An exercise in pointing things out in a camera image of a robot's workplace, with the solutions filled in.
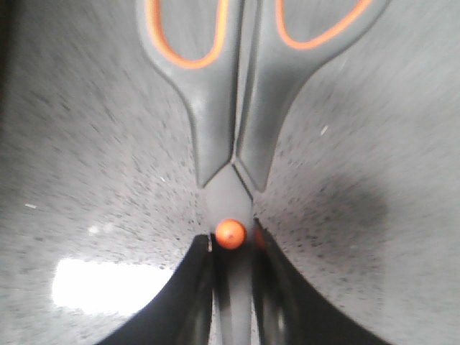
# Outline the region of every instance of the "scissor handle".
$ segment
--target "scissor handle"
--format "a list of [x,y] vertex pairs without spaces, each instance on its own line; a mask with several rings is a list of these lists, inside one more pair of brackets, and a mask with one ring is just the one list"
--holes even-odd
[[213,47],[204,57],[189,60],[174,52],[165,38],[161,0],[137,0],[144,48],[187,107],[200,187],[233,152],[242,6],[242,0],[219,0]]
[[258,17],[236,146],[236,166],[263,191],[282,123],[300,88],[319,69],[361,37],[389,0],[359,0],[341,21],[307,42],[287,33],[284,0],[259,0]]

